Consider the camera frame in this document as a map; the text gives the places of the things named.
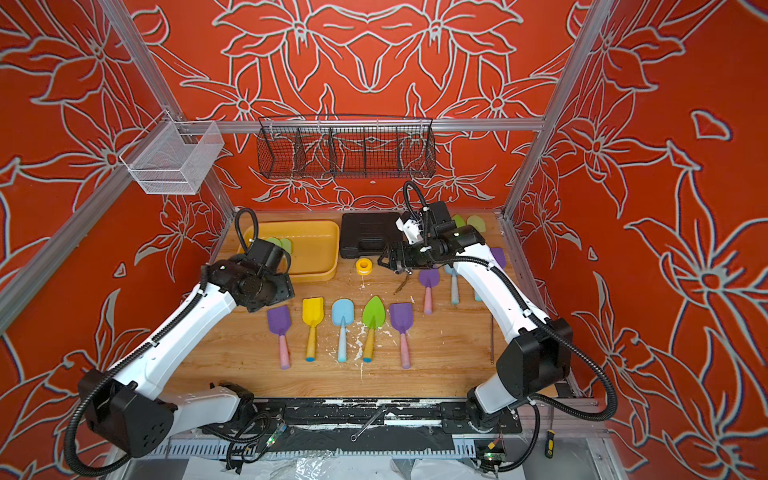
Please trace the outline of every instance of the yellow shovel handle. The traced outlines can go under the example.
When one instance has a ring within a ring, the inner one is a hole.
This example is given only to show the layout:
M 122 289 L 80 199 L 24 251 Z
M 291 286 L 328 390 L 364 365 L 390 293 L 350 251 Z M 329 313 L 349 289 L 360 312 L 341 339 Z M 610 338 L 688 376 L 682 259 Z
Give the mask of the yellow shovel handle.
M 306 361 L 315 361 L 315 346 L 317 345 L 317 329 L 310 327 L 310 337 L 306 341 Z

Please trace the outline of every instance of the wrench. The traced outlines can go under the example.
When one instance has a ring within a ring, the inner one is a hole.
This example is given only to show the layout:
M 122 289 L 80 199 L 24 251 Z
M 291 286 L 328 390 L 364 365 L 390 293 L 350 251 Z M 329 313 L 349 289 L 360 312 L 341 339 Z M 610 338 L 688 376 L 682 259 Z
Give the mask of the wrench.
M 353 442 L 357 442 L 357 439 L 362 435 L 362 433 L 371 426 L 372 423 L 376 421 L 377 418 L 379 418 L 384 412 L 386 412 L 386 406 L 382 405 L 380 406 L 376 412 L 373 414 L 373 416 L 366 422 L 365 425 L 362 426 L 360 430 L 357 431 L 356 434 L 352 435 L 350 439 Z

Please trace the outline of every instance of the wooden table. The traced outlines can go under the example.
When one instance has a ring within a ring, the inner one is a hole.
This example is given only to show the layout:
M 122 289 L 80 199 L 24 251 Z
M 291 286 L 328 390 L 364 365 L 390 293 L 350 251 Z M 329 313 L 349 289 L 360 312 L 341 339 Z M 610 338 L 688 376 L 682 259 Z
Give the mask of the wooden table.
M 477 212 L 460 213 L 464 218 Z M 342 214 L 312 212 L 299 214 L 259 214 L 259 222 L 278 220 L 333 220 L 341 224 Z M 491 247 L 505 247 L 493 213 L 480 216 L 488 231 L 483 236 Z M 243 230 L 247 227 L 243 220 Z M 220 259 L 237 251 L 234 229 L 227 234 Z M 440 284 L 433 289 L 434 313 L 424 315 L 424 287 L 417 274 L 405 287 L 395 290 L 402 275 L 375 266 L 365 279 L 355 272 L 355 260 L 339 258 L 336 276 L 327 282 L 294 284 L 296 297 L 288 302 L 293 322 L 286 338 L 291 367 L 280 369 L 277 336 L 270 333 L 266 310 L 248 313 L 237 307 L 219 322 L 184 360 L 168 383 L 178 392 L 206 389 L 210 382 L 227 380 L 248 388 L 258 397 L 463 397 L 495 372 L 491 363 L 491 328 L 495 356 L 506 344 L 501 330 L 482 302 L 475 301 L 472 288 L 459 277 L 461 302 L 451 304 L 451 279 L 441 270 Z M 507 272 L 514 280 L 514 272 Z M 386 308 L 390 303 L 412 302 L 414 324 L 408 333 L 412 368 L 400 366 L 399 334 L 387 321 L 376 331 L 373 361 L 362 360 L 366 331 L 362 325 L 362 309 L 378 295 Z M 302 321 L 302 299 L 322 296 L 325 319 L 317 327 L 317 360 L 304 359 L 309 327 Z M 339 298 L 355 304 L 356 321 L 347 333 L 347 363 L 336 361 L 339 327 L 331 321 L 331 306 Z

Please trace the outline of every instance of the yellow plastic tray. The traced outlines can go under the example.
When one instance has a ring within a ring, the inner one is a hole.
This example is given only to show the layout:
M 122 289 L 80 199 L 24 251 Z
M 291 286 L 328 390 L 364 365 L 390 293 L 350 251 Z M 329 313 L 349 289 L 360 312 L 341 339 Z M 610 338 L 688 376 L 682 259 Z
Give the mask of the yellow plastic tray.
M 293 244 L 290 279 L 293 283 L 326 282 L 339 265 L 339 225 L 331 220 L 259 223 L 259 238 L 287 238 Z M 243 232 L 249 242 L 253 227 Z

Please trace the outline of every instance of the orange wallpaper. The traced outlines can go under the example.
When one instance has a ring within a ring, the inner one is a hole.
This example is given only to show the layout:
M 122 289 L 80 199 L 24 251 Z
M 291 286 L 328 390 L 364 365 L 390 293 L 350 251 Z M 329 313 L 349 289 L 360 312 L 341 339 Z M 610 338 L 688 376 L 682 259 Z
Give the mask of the orange wallpaper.
M 2 335 L 0 478 L 72 477 L 62 449 L 78 381 L 173 312 L 224 228 L 206 187 L 166 197 L 130 185 Z M 108 451 L 84 426 L 78 442 L 84 461 Z
M 159 112 L 97 2 L 0 5 L 0 290 Z
M 620 0 L 515 211 L 631 478 L 768 471 L 765 58 L 765 2 Z
M 159 108 L 91 0 L 0 5 L 0 290 L 118 166 Z M 76 385 L 141 341 L 199 277 L 224 228 L 201 195 L 131 185 L 0 336 L 0 478 L 72 478 Z M 81 456 L 104 442 L 82 432 Z
M 190 119 L 290 114 L 432 118 L 543 115 L 589 2 L 172 2 L 127 0 Z M 431 200 L 504 203 L 530 132 L 438 137 Z M 252 136 L 217 162 L 236 205 L 400 207 L 402 180 L 266 180 Z

